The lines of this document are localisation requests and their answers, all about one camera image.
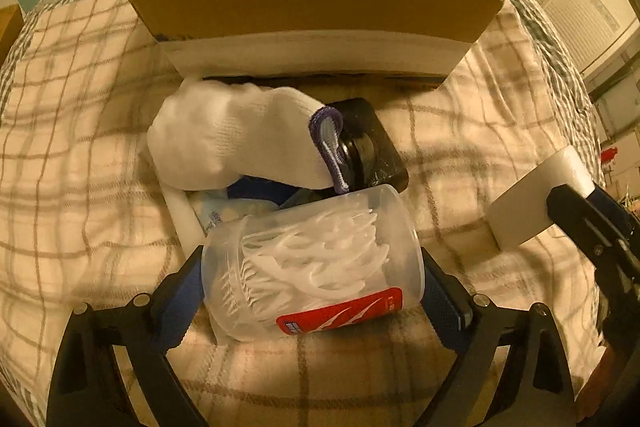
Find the white foam block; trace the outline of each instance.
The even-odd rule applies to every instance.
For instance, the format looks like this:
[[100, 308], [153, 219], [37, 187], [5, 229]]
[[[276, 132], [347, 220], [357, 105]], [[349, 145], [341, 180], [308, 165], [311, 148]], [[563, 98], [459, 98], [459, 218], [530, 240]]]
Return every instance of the white foam block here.
[[549, 156], [489, 206], [487, 220], [501, 250], [515, 248], [553, 224], [546, 198], [559, 185], [569, 185], [583, 198], [594, 191], [591, 175], [572, 146]]
[[447, 76], [468, 42], [378, 30], [297, 30], [160, 42], [182, 76], [391, 71]]

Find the blue gripper pad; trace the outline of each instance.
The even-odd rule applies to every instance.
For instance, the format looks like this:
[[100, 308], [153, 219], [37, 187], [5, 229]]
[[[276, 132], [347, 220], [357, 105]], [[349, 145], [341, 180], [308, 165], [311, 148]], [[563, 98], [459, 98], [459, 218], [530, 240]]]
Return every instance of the blue gripper pad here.
[[460, 354], [469, 343], [468, 326], [473, 311], [470, 296], [464, 286], [451, 275], [446, 275], [433, 257], [422, 248], [424, 260], [424, 295], [420, 304], [427, 314], [440, 342], [447, 349]]
[[156, 331], [155, 344], [162, 353], [178, 346], [202, 301], [202, 246], [176, 273], [162, 280], [153, 295], [151, 316]]

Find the bed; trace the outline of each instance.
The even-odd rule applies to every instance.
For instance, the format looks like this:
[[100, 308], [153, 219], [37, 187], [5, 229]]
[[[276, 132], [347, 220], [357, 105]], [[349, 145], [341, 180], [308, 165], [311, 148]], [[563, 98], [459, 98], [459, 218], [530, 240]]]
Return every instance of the bed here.
[[[140, 155], [180, 80], [126, 0], [40, 0], [2, 65], [0, 378], [34, 425], [44, 425], [73, 306], [124, 304], [184, 261]], [[369, 100], [408, 167], [402, 197], [421, 244], [499, 305], [547, 303], [580, 389], [601, 355], [593, 267], [553, 228], [498, 255], [483, 219], [493, 199], [569, 143], [602, 181], [584, 85], [536, 1], [505, 0], [437, 90], [417, 81], [293, 85], [323, 102]], [[153, 425], [126, 356], [117, 356], [141, 421]], [[498, 351], [487, 397], [504, 357]], [[412, 425], [452, 363], [419, 309], [228, 346], [211, 342], [201, 310], [168, 358], [220, 426]]]

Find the cardboard box flap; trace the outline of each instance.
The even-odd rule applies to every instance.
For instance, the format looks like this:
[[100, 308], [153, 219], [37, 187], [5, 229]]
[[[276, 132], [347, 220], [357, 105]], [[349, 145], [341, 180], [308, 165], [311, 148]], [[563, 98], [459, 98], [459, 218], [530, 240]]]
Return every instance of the cardboard box flap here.
[[[132, 0], [160, 41], [288, 30], [383, 30], [474, 42], [502, 0]], [[460, 16], [472, 6], [473, 18]]]

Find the red label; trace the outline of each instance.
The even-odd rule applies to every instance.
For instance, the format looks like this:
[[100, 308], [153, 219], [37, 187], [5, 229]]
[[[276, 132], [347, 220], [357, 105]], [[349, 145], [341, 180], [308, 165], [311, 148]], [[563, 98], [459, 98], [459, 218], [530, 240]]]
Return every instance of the red label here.
[[348, 324], [381, 317], [402, 308], [402, 290], [387, 288], [353, 301], [333, 304], [317, 310], [281, 315], [276, 324], [288, 335], [333, 330]]

